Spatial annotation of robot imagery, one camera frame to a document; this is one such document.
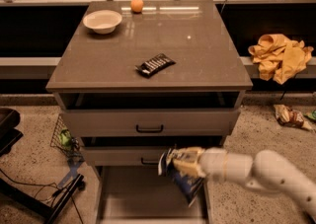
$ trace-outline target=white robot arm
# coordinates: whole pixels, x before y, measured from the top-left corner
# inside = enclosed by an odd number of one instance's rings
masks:
[[[221,148],[188,148],[178,150],[178,157],[174,166],[189,176],[232,182],[254,192],[282,192],[316,219],[316,185],[275,151],[261,151],[253,159]]]

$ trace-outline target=yellow crumpled cloth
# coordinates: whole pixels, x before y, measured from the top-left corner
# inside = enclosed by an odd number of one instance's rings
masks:
[[[279,84],[306,68],[312,57],[312,46],[302,40],[291,40],[282,34],[263,35],[257,45],[248,48],[253,63],[259,63],[260,78],[274,78]]]

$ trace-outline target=brown desk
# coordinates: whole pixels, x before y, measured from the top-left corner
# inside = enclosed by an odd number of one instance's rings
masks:
[[[93,2],[87,14],[104,9],[120,12],[121,24],[102,36],[81,23],[47,89],[61,106],[70,132],[80,140],[86,162],[106,180],[108,188],[102,182],[100,193],[108,201],[106,208],[116,208],[103,209],[104,217],[98,221],[131,218],[139,223],[137,218],[144,218],[139,205],[146,198],[141,192],[146,189],[161,198],[149,196],[159,207],[148,210],[145,217],[168,218],[171,208],[163,203],[167,198],[150,188],[163,188],[161,183],[170,181],[157,179],[157,166],[151,164],[175,145],[222,145],[252,83],[211,1],[145,1],[142,14],[132,14],[129,2]],[[136,72],[135,65],[161,52],[176,64],[150,79]],[[144,179],[131,181],[142,173],[154,175],[155,183],[146,187]],[[129,175],[127,183],[116,183],[122,174]],[[141,185],[139,191],[136,197],[122,199],[131,193],[125,190],[130,183]],[[119,185],[124,192],[118,193],[118,200],[109,188],[119,190]],[[122,205],[130,205],[128,213]],[[180,211],[172,211],[171,223],[176,223],[175,216],[182,223],[194,223],[193,216],[202,216],[197,223],[204,223],[204,214],[198,213],[202,207],[188,210],[185,203],[180,205]]]

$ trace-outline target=black mesh basket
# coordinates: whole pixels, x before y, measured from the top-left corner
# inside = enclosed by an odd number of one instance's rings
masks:
[[[83,159],[79,151],[79,142],[72,138],[73,144],[69,147],[65,147],[61,144],[60,133],[62,130],[67,129],[65,124],[62,121],[62,118],[59,116],[56,122],[55,129],[53,130],[52,138],[50,141],[50,147],[56,148],[61,151],[67,158],[80,158]]]

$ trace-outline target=orange ball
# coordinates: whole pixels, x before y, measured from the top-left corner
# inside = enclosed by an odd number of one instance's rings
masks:
[[[144,2],[142,0],[131,0],[130,8],[134,13],[141,13]]]

